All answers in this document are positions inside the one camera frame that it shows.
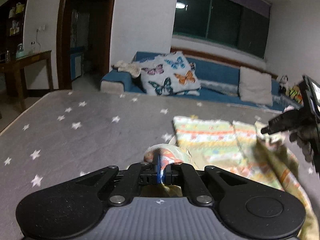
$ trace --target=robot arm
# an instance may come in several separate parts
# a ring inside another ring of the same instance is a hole
[[[307,162],[320,172],[320,86],[308,76],[299,84],[303,107],[284,112],[271,119],[261,133],[292,131],[290,141],[296,141]]]

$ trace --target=butterfly print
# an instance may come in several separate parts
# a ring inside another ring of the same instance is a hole
[[[192,70],[193,72],[196,71],[196,63],[192,62],[192,63],[190,63],[189,65],[190,65],[191,70]]]
[[[169,95],[173,95],[173,88],[171,87],[171,78],[167,77],[164,80],[163,86],[154,81],[148,81],[148,83],[155,88],[157,95],[162,95],[163,92],[167,92]]]
[[[148,75],[154,76],[155,74],[162,74],[164,72],[163,70],[163,64],[160,64],[156,66],[155,68],[142,68],[143,71],[147,72]]]
[[[173,69],[177,69],[179,65],[181,66],[181,68],[185,68],[182,57],[178,57],[177,61],[175,61],[175,62],[172,60],[168,60],[168,59],[165,59],[164,62],[166,62],[168,65],[170,65]]]
[[[174,74],[174,76],[179,79],[179,84],[181,85],[185,85],[187,83],[187,81],[190,81],[192,83],[195,83],[196,82],[196,79],[193,77],[193,73],[189,70],[187,72],[187,75],[186,76],[182,76],[180,74]]]

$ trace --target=gray mattress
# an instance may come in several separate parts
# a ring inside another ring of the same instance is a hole
[[[125,169],[140,162],[148,147],[164,143],[166,133],[174,134],[175,115],[254,124],[257,117],[267,123],[276,114],[142,94],[50,93],[0,134],[0,239],[23,237],[15,220],[15,208],[23,197],[111,164]],[[310,165],[299,148],[289,147],[300,160],[300,182],[319,218],[319,178],[308,174]]]

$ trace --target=stuffed toy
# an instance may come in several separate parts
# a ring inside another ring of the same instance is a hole
[[[290,88],[289,96],[299,104],[302,104],[302,95],[300,93],[300,88],[297,85],[294,85],[292,88]]]
[[[280,90],[279,92],[282,94],[286,94],[286,92],[289,90],[289,84],[288,84],[288,76],[284,75],[279,81],[280,84]]]
[[[125,63],[120,60],[115,65],[112,66],[114,69],[117,69],[119,72],[128,72],[133,78],[137,78],[140,75],[141,67],[138,63]]]

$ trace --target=logo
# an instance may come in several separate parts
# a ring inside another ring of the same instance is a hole
[[[156,201],[156,203],[159,204],[159,205],[163,204],[164,202],[166,202],[166,201],[164,201],[163,199],[158,199]]]

